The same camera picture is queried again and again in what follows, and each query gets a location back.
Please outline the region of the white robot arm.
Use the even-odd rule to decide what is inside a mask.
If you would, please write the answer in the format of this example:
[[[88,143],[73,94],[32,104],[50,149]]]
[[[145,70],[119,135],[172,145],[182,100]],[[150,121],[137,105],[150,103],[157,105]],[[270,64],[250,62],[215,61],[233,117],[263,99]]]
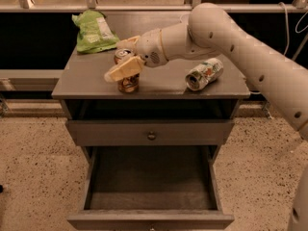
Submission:
[[[116,44],[129,49],[104,75],[108,82],[175,59],[227,57],[290,125],[308,140],[308,69],[249,35],[220,6],[203,3],[184,22]]]

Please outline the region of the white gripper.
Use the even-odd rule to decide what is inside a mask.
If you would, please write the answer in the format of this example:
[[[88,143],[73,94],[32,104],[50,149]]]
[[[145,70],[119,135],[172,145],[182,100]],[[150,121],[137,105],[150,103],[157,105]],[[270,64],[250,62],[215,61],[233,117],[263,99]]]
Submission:
[[[116,44],[117,49],[136,50],[138,56],[125,57],[120,60],[104,74],[104,79],[107,82],[117,82],[139,74],[142,72],[144,62],[148,67],[166,64],[167,58],[162,46],[161,33],[161,29],[154,29],[141,36],[134,36],[119,41]]]

